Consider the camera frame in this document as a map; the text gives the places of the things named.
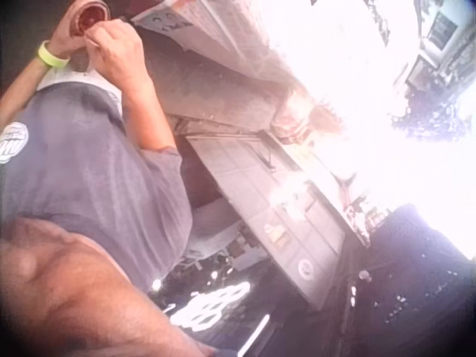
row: yellow-green wristband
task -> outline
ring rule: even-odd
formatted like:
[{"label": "yellow-green wristband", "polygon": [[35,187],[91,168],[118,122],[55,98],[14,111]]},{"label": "yellow-green wristband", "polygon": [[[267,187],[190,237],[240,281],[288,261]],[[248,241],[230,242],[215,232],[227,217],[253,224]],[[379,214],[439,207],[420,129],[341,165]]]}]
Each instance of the yellow-green wristband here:
[{"label": "yellow-green wristband", "polygon": [[42,45],[39,46],[38,57],[50,67],[55,67],[55,68],[66,67],[66,65],[69,63],[69,58],[61,59],[50,54],[50,52],[46,49],[46,46],[45,46],[47,43],[48,41],[43,41]]}]

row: hand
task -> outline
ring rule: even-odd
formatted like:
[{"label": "hand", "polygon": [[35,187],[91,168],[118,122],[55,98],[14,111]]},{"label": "hand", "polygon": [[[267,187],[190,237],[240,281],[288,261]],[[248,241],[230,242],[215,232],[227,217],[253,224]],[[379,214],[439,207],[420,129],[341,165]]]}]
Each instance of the hand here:
[{"label": "hand", "polygon": [[86,47],[96,70],[125,95],[152,83],[144,47],[135,29],[122,20],[98,22],[86,31]]},{"label": "hand", "polygon": [[68,58],[73,52],[85,46],[84,37],[72,37],[70,34],[71,21],[75,13],[91,0],[76,0],[66,11],[50,42],[46,45],[48,51],[56,57]]}]

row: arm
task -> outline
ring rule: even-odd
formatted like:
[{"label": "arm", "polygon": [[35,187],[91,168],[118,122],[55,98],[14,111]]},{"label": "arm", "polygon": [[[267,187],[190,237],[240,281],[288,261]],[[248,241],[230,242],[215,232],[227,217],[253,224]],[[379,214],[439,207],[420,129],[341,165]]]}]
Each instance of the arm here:
[{"label": "arm", "polygon": [[137,344],[151,356],[204,357],[103,255],[50,222],[17,225],[0,244],[0,298],[30,347],[55,356]]},{"label": "arm", "polygon": [[[63,16],[51,41],[47,44],[48,51],[56,57],[66,59],[78,48],[84,47],[84,38],[71,37],[69,27],[71,18],[86,2],[91,0],[76,0]],[[49,67],[36,57],[13,81],[0,100],[0,131],[6,127],[30,101],[36,92],[36,87],[48,72]]]},{"label": "arm", "polygon": [[86,32],[86,38],[94,67],[123,92],[130,129],[139,147],[176,147],[147,73],[142,40],[134,28],[121,20],[99,22]]}]

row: round container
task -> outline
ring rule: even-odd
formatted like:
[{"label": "round container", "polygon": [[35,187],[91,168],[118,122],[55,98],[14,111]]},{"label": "round container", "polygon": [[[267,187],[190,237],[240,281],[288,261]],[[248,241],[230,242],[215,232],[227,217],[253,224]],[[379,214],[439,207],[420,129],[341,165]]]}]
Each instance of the round container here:
[{"label": "round container", "polygon": [[111,12],[104,2],[91,1],[74,14],[71,21],[71,35],[84,36],[84,33],[99,21],[108,21],[110,19]]}]

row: man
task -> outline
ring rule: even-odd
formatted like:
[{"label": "man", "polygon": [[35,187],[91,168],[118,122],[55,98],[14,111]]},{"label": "man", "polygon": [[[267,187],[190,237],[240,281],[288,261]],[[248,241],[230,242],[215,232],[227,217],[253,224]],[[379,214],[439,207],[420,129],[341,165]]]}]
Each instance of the man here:
[{"label": "man", "polygon": [[[133,27],[99,22],[70,37],[72,16],[88,1],[72,4],[42,58],[1,99],[4,316],[38,354],[127,347],[218,356],[144,294],[177,263],[190,233],[181,158]],[[47,62],[64,63],[83,46],[114,86],[56,79],[36,92]]]}]

